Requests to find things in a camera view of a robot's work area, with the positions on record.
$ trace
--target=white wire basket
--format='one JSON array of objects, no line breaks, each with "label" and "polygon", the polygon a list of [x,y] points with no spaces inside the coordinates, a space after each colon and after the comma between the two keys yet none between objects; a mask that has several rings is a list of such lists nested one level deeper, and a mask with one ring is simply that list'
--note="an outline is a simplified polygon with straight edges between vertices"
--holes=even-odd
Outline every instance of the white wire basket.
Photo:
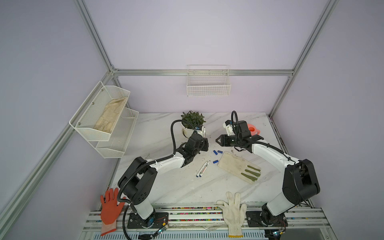
[{"label": "white wire basket", "polygon": [[95,149],[104,158],[123,157],[138,115],[138,111],[124,108],[109,141],[98,142]]},{"label": "white wire basket", "polygon": [[188,65],[187,96],[229,96],[228,65]]},{"label": "white wire basket", "polygon": [[77,123],[73,123],[73,118],[70,120],[70,125],[87,141],[109,141],[117,122],[112,127],[111,133],[103,132],[93,129],[97,120],[103,114],[105,106],[113,99],[119,99],[126,97],[124,105],[127,104],[130,91],[116,87],[116,86],[104,86],[99,90],[92,103],[88,106],[84,114],[80,117]]}]

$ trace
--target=white flower pot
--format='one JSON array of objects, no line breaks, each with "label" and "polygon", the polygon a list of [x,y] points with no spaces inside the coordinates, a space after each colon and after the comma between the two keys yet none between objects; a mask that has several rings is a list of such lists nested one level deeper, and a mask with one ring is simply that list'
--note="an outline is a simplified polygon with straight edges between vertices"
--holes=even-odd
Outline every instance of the white flower pot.
[{"label": "white flower pot", "polygon": [[[180,124],[182,127],[181,133],[184,135],[184,137],[189,138],[192,135],[194,130],[184,127],[182,122],[180,122]],[[203,126],[201,131],[197,130],[197,133],[200,134],[202,137],[205,137],[205,127]]]}]

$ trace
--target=pink object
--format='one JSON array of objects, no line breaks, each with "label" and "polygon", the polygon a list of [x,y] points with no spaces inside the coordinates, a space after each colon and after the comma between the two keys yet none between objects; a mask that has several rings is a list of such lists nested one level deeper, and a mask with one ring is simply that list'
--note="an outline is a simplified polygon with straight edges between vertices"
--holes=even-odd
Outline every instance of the pink object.
[{"label": "pink object", "polygon": [[251,131],[251,135],[260,135],[260,130],[258,130],[254,125],[252,124],[247,124],[249,131]]}]

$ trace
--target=marble surface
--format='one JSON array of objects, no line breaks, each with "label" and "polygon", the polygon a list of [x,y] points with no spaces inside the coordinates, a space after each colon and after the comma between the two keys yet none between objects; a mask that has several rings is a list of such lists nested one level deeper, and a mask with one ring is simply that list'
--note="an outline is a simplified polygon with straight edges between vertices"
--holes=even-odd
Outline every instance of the marble surface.
[{"label": "marble surface", "polygon": [[[203,113],[206,123],[206,137],[209,142],[208,152],[201,152],[194,160],[179,169],[157,175],[149,194],[152,204],[182,203],[215,203],[227,200],[225,193],[231,191],[241,193],[242,202],[267,202],[280,193],[283,174],[263,158],[248,151],[237,152],[233,147],[220,147],[215,139],[226,131],[223,123],[230,119],[230,113]],[[156,159],[172,153],[170,125],[181,119],[181,113],[140,113],[129,142],[125,156],[121,159],[111,187],[118,186],[118,180],[129,167],[133,159]],[[270,144],[279,147],[275,134],[265,113],[238,113],[239,120],[245,120],[261,131],[262,136]],[[174,125],[176,146],[186,142],[181,133],[180,123]],[[260,166],[261,176],[249,184],[240,178],[213,164],[221,154],[215,155],[213,150],[229,151]],[[211,160],[202,177],[196,178],[196,172],[208,160]]]}]

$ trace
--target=metal vent grille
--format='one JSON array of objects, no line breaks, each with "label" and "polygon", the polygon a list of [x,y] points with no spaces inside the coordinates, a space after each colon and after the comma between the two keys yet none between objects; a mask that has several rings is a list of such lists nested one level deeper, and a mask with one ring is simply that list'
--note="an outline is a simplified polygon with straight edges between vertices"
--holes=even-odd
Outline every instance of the metal vent grille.
[{"label": "metal vent grille", "polygon": [[[128,236],[132,240],[137,240],[140,232],[129,233]],[[95,240],[98,239],[126,239],[124,233],[122,232],[113,232],[104,236],[100,236],[100,232],[95,233]],[[264,230],[243,230],[242,240],[258,240],[258,239],[268,239],[264,237]],[[216,231],[169,231],[164,232],[156,237],[156,239],[190,239],[190,240],[199,240],[199,239],[221,239],[221,240],[233,240],[233,238],[228,237],[228,231],[226,230],[216,230]]]}]

